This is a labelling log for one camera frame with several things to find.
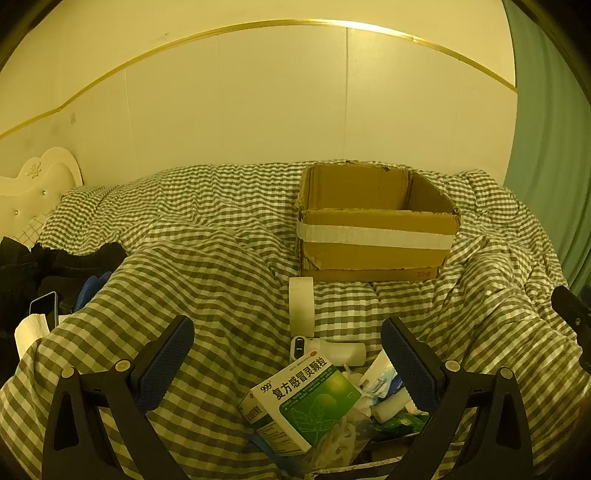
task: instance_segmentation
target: green curtain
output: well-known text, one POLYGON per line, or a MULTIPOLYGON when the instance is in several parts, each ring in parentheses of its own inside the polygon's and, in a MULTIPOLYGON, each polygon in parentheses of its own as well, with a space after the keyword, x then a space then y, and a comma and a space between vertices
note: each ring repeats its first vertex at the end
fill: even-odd
POLYGON ((517 122, 505 178, 536 215, 578 293, 591 280, 591 106, 570 68, 511 0, 517 122))

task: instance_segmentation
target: cardboard box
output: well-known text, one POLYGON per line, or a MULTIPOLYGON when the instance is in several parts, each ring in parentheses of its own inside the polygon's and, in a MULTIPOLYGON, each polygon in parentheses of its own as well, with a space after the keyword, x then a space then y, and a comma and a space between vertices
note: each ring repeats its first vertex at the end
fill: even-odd
POLYGON ((404 168, 307 167, 296 206, 301 275, 317 281, 434 278, 460 228, 452 200, 404 168))
POLYGON ((359 400, 361 393, 312 351, 251 388, 240 411, 283 456, 306 453, 359 400))

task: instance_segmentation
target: smartphone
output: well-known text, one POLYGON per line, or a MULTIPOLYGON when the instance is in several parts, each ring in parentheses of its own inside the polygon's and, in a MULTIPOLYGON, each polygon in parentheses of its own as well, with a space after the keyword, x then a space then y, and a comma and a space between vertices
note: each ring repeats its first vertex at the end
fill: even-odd
POLYGON ((29 315, 33 313, 45 314, 50 332, 57 327, 60 323, 57 309, 57 292, 52 291, 33 300, 29 305, 29 315))

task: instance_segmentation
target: gold trim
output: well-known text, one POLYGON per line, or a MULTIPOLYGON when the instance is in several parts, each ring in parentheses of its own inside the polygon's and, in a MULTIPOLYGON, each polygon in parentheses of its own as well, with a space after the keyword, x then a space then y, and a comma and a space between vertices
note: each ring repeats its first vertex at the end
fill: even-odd
POLYGON ((141 61, 143 59, 151 57, 152 55, 156 55, 157 53, 160 53, 161 51, 168 50, 169 48, 178 47, 180 45, 184 45, 185 43, 189 43, 194 40, 201 40, 202 38, 214 37, 216 35, 221 35, 224 33, 237 32, 237 31, 241 31, 241 30, 250 30, 253 28, 285 27, 285 26, 290 26, 290 25, 326 25, 326 26, 330 26, 330 27, 351 28, 353 30, 365 30, 368 32, 375 32, 375 33, 381 33, 384 35, 389 35, 391 37, 402 38, 403 40, 412 41, 412 42, 422 45, 424 47, 431 48, 432 50, 437 50, 441 53, 444 53, 445 55, 449 55, 450 57, 453 57, 456 60, 460 60, 460 61, 470 65, 471 67, 474 67, 477 70, 480 70, 482 73, 487 74, 489 77, 495 79, 497 82, 502 83, 508 89, 517 93, 517 87, 515 87, 511 82, 509 82, 508 80, 505 80, 502 76, 493 72, 491 69, 486 68, 484 65, 481 65, 480 63, 476 62, 475 60, 472 60, 471 58, 466 57, 465 55, 462 55, 461 53, 456 52, 450 48, 444 47, 443 45, 439 45, 439 44, 432 42, 430 40, 425 40, 424 38, 416 37, 414 35, 411 35, 411 34, 408 34, 405 32, 393 30, 392 28, 380 27, 378 25, 371 25, 371 24, 361 23, 361 22, 352 22, 352 21, 347 21, 347 20, 317 20, 317 19, 297 19, 297 18, 285 18, 285 19, 278 19, 278 20, 260 20, 257 22, 248 22, 248 23, 241 23, 241 24, 236 24, 236 25, 228 25, 227 27, 214 28, 212 30, 207 30, 205 32, 195 33, 193 35, 189 35, 188 37, 179 38, 178 40, 174 40, 170 43, 167 43, 166 45, 161 45, 161 46, 156 47, 150 51, 142 53, 141 55, 139 55, 131 60, 128 60, 125 63, 122 63, 121 65, 115 67, 114 69, 110 70, 109 72, 105 73, 104 75, 101 75, 94 82, 89 83, 82 90, 75 93, 72 97, 70 97, 68 100, 66 100, 59 107, 49 110, 45 113, 41 113, 39 115, 36 115, 33 118, 30 118, 29 120, 25 120, 24 122, 16 125, 15 127, 12 127, 9 130, 6 130, 4 133, 0 134, 0 140, 3 139, 4 137, 7 137, 8 135, 10 135, 13 132, 20 130, 23 127, 27 127, 28 125, 31 125, 32 123, 36 122, 37 120, 41 120, 42 118, 53 115, 54 113, 61 112, 64 108, 66 108, 74 100, 76 100, 80 95, 87 92, 88 90, 90 90, 92 87, 99 84, 103 80, 106 80, 107 78, 113 76, 115 73, 120 72, 123 69, 126 69, 127 67, 133 65, 134 63, 138 63, 139 61, 141 61))

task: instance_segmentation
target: green and white checkered blanket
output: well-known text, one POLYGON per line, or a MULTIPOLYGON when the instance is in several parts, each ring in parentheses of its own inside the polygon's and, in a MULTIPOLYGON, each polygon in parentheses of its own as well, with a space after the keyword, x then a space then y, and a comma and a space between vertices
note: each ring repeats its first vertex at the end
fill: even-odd
MULTIPOLYGON (((196 338, 148 413, 156 432, 193 479, 281 477, 248 442, 238 403, 289 363, 288 279, 297 275, 294 201, 304 166, 177 168, 64 196, 41 235, 45 246, 86 254, 120 242, 130 255, 84 309, 30 347, 0 391, 0 435, 33 478, 41 477, 61 370, 96 372, 133 358, 177 314, 193 319, 196 338)), ((552 289, 565 284, 558 258, 531 212, 485 173, 425 175, 462 214, 439 277, 316 284, 317 336, 365 342, 369 363, 382 320, 397 315, 441 359, 476 372, 512 368, 543 464, 589 388, 574 333, 550 306, 552 289)), ((103 418, 124 471, 140 478, 108 411, 103 418)))

